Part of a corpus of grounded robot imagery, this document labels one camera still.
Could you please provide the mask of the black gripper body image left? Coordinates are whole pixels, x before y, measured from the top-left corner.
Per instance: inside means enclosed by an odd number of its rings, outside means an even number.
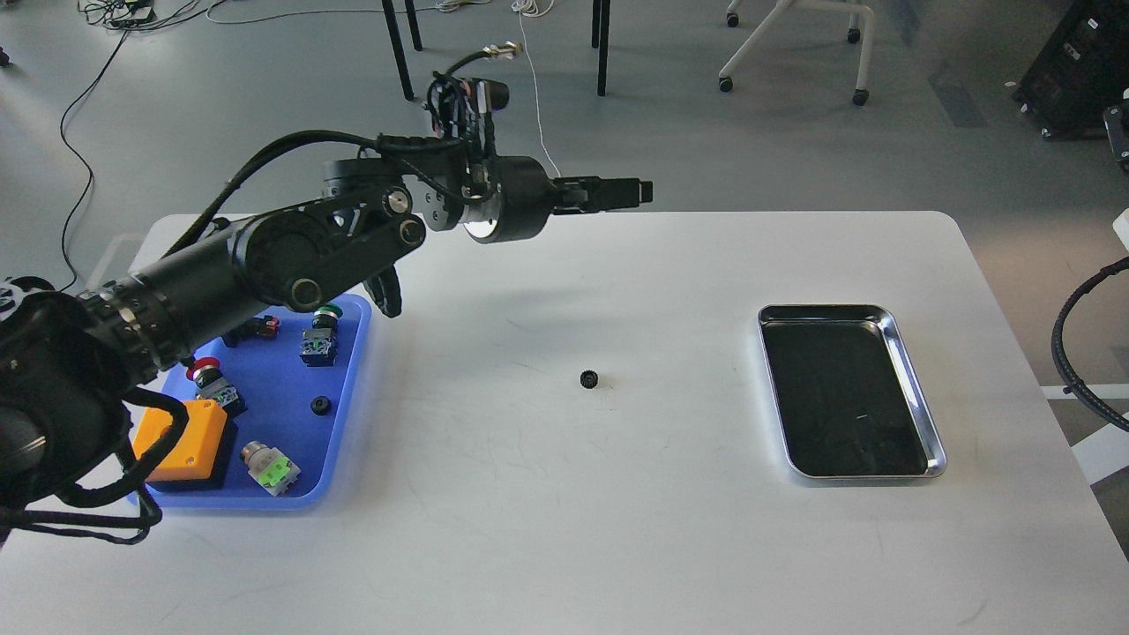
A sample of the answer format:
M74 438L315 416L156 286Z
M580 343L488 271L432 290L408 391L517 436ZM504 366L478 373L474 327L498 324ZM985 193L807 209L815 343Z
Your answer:
M505 156L491 173L497 190L483 205L469 205L460 225L482 244L530 240L545 228L559 191L539 160Z

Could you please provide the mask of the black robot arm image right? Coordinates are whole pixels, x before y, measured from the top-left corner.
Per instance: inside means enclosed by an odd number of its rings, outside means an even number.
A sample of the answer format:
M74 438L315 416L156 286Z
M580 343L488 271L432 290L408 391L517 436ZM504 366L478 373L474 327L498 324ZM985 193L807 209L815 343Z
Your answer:
M1094 230L1060 242L1054 312L1102 268L1126 259L1126 206ZM1126 271L1113 273L1075 301L1062 329L1065 353L1089 391L1126 416Z

